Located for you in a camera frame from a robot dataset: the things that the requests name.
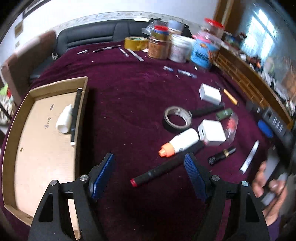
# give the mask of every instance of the orange cap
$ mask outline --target orange cap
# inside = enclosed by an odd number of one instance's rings
[[[170,157],[175,154],[174,147],[170,143],[165,143],[158,152],[161,157]]]

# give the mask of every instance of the screw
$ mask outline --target screw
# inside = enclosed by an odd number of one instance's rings
[[[54,185],[56,185],[57,184],[57,180],[52,180],[51,182],[50,182],[50,185],[52,185],[52,186],[54,186]]]
[[[87,179],[88,179],[88,176],[87,175],[80,176],[80,181],[85,181]]]
[[[213,179],[213,181],[219,181],[220,180],[220,177],[219,176],[217,176],[217,175],[213,175],[212,176],[212,179]]]
[[[246,181],[242,181],[242,185],[245,186],[245,187],[247,187],[249,184]]]

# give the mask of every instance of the yellow highlighter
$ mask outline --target yellow highlighter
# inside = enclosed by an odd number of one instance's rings
[[[237,107],[239,107],[239,103],[237,102],[237,100],[221,84],[217,83],[216,81],[215,83],[227,95],[231,102]]]

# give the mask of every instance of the decorative wallpaper border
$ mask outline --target decorative wallpaper border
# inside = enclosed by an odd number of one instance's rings
[[[59,24],[51,29],[55,30],[57,35],[66,28],[71,28],[78,25],[87,23],[101,22],[106,20],[118,20],[118,19],[133,19],[133,18],[161,18],[162,21],[168,22],[169,20],[176,20],[178,22],[187,24],[192,34],[196,34],[200,30],[200,24],[194,23],[182,18],[153,13],[153,12],[104,12],[94,15],[89,15],[81,18],[76,18],[68,22]]]

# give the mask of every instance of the white cube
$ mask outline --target white cube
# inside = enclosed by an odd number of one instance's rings
[[[226,136],[221,122],[215,120],[203,120],[198,126],[200,140],[207,146],[218,146],[226,141]]]
[[[222,101],[220,91],[206,84],[200,86],[200,99],[216,105],[219,105]]]

